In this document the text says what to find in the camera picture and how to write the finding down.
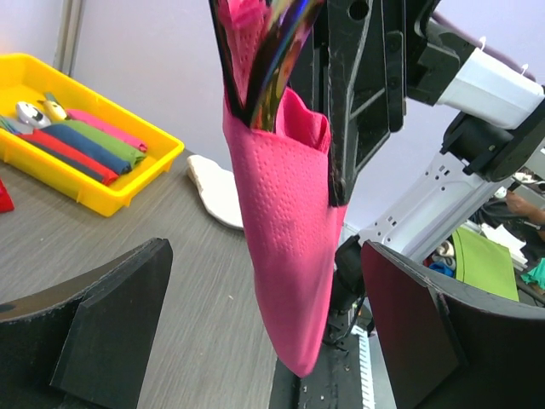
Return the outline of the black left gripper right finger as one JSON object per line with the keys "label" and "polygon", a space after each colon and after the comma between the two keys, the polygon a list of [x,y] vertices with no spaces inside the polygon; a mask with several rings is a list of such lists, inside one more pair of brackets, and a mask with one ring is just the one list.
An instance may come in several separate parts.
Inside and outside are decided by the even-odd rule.
{"label": "black left gripper right finger", "polygon": [[398,408],[542,408],[544,310],[464,284],[386,246],[361,250]]}

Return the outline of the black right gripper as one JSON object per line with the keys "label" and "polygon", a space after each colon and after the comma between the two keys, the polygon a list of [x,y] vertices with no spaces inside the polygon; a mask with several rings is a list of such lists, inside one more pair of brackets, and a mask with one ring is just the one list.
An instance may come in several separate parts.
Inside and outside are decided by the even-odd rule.
{"label": "black right gripper", "polygon": [[[475,46],[405,3],[407,96],[435,105]],[[327,1],[313,27],[313,104],[330,123],[330,205],[347,205],[359,173],[404,120],[404,2]]]}

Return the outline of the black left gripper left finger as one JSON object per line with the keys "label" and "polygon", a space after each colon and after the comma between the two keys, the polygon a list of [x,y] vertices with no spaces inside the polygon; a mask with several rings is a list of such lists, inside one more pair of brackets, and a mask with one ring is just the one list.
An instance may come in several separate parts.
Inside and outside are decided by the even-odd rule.
{"label": "black left gripper left finger", "polygon": [[1,306],[3,408],[135,408],[173,251],[150,239]]}

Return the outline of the iridescent spoon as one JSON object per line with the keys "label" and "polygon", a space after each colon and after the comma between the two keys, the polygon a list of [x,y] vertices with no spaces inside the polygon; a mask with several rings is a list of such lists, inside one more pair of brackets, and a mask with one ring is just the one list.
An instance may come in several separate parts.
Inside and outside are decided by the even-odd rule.
{"label": "iridescent spoon", "polygon": [[271,1],[250,71],[244,123],[272,131],[280,100],[322,1]]}

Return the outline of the iridescent purple knife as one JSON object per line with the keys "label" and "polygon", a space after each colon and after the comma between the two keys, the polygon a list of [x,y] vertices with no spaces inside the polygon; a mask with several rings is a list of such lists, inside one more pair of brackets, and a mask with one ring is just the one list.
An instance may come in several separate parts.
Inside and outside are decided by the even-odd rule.
{"label": "iridescent purple knife", "polygon": [[228,105],[232,115],[243,122],[245,120],[244,105],[239,98],[238,87],[233,76],[232,55],[227,41],[227,32],[220,19],[219,2],[209,0],[209,9],[215,30]]}

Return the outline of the pink paper napkin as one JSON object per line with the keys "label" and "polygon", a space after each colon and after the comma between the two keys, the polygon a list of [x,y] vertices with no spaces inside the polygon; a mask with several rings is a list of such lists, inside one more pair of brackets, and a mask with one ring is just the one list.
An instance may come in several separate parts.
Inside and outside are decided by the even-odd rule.
{"label": "pink paper napkin", "polygon": [[223,131],[261,317],[280,361],[305,377],[321,348],[346,213],[329,204],[329,121],[286,89],[274,130],[251,129],[225,105]]}

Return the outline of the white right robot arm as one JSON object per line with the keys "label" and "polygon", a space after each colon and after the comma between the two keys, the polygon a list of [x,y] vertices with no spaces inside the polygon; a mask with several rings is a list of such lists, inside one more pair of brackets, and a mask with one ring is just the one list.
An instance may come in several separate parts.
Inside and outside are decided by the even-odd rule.
{"label": "white right robot arm", "polygon": [[435,1],[328,1],[294,80],[330,122],[330,204],[404,124],[406,102],[456,110],[416,183],[336,247],[330,319],[365,295],[360,250],[379,242],[420,262],[522,167],[544,137],[544,88],[526,68],[449,22]]}

